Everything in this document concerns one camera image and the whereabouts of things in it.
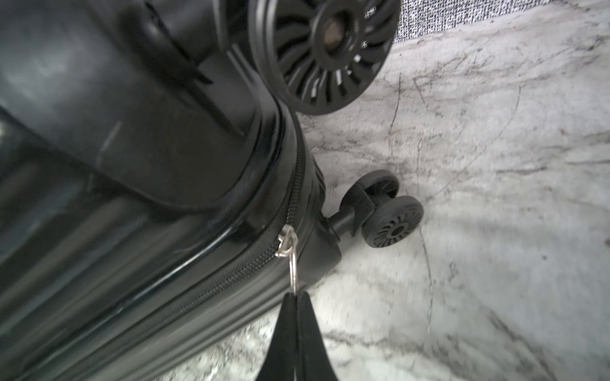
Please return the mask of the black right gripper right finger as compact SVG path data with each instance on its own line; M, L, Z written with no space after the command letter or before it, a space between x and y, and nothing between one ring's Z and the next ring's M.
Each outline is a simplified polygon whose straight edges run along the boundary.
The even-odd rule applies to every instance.
M338 381L322 333L306 291L296 297L297 355L296 379L304 381Z

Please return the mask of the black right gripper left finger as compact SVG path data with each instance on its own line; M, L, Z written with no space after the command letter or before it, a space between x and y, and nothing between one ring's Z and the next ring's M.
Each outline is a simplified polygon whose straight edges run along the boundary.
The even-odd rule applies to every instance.
M287 293L256 381L294 381L297 355L296 297Z

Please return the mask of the silver zipper pull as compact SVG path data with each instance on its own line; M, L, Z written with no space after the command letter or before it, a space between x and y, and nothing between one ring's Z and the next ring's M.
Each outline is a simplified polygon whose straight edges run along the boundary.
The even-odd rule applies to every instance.
M286 224L282 227L278 235L279 246L276 257L287 258L289 261L290 288L294 295L299 289L298 269L297 269L297 249L299 244L298 235L292 225Z

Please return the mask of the black ribbed hard-shell suitcase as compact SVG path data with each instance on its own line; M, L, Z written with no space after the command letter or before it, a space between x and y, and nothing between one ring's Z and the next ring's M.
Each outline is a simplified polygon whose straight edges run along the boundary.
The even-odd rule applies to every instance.
M299 289L344 235L405 239L390 171L325 216L299 114L356 100L398 1L4 1L1 378L154 380Z

